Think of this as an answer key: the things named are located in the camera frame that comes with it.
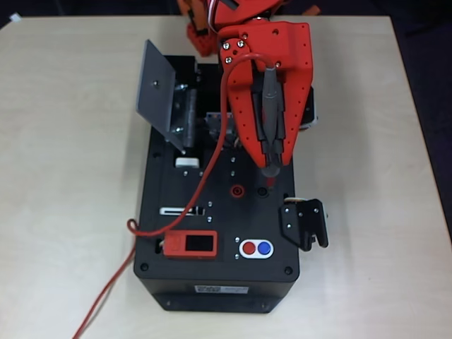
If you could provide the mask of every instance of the gray hinged lid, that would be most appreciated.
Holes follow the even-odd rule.
[[[146,40],[136,111],[178,150],[182,141],[170,131],[176,71],[150,40]]]

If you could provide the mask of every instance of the dark floor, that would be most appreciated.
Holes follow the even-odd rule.
[[[176,0],[16,0],[0,4],[8,17],[56,15],[178,14]],[[444,214],[452,234],[452,1],[292,0],[281,14],[300,14],[316,4],[323,15],[393,19],[412,95],[429,151]]]

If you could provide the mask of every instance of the printed label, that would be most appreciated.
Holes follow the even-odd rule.
[[[196,293],[230,293],[234,295],[245,295],[249,287],[243,286],[207,286],[195,285]]]

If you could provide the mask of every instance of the red probe cable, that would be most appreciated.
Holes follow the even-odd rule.
[[[266,64],[267,68],[272,69],[275,67],[274,63],[271,61],[270,57],[265,54],[259,54],[259,53],[248,53],[243,54],[241,56],[238,56],[237,58],[234,58],[234,62],[231,64],[230,67],[227,67],[225,69],[225,72],[222,75],[221,78],[221,86],[220,86],[220,112],[221,112],[221,129],[220,129],[220,136],[218,137],[218,142],[215,147],[215,150],[213,151],[212,157],[209,160],[209,163],[206,167],[206,170],[204,171],[204,174],[198,184],[198,187],[196,187],[195,193],[191,197],[189,203],[187,203],[185,209],[182,211],[182,213],[174,219],[172,222],[170,222],[168,225],[152,231],[152,232],[144,232],[144,231],[138,231],[137,230],[137,224],[134,219],[129,219],[127,221],[127,228],[130,232],[132,232],[137,237],[154,237],[156,235],[160,235],[176,225],[178,225],[182,219],[184,219],[185,215],[189,212],[190,208],[193,207],[196,200],[198,200],[199,194],[201,194],[201,191],[203,190],[204,185],[206,184],[206,180],[212,172],[213,167],[215,166],[215,163],[217,162],[218,157],[220,156],[221,149],[223,147],[223,144],[225,142],[226,137],[226,130],[227,130],[227,79],[229,78],[232,70],[235,68],[236,65],[240,64],[243,61],[248,60],[261,60]],[[133,243],[132,250],[130,251],[129,255],[127,256],[126,260],[122,263],[122,265],[119,267],[119,269],[116,271],[116,273],[112,276],[112,278],[109,280],[109,282],[105,285],[101,293],[97,296],[96,300],[94,301],[93,305],[90,308],[90,311],[86,315],[86,317],[83,319],[82,324],[78,328],[76,334],[73,336],[73,339],[79,339],[82,335],[83,331],[86,329],[87,324],[90,321],[91,316],[93,315],[94,310],[98,306],[100,300],[102,300],[102,297],[105,295],[105,293],[108,292],[108,290],[112,287],[114,282],[119,278],[119,276],[124,272],[126,267],[130,264],[130,262],[133,259],[133,255],[135,254],[135,245],[136,241]]]

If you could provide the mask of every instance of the red button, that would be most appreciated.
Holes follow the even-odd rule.
[[[245,254],[252,255],[255,250],[256,246],[254,246],[252,242],[247,242],[243,245],[243,252],[245,252]]]

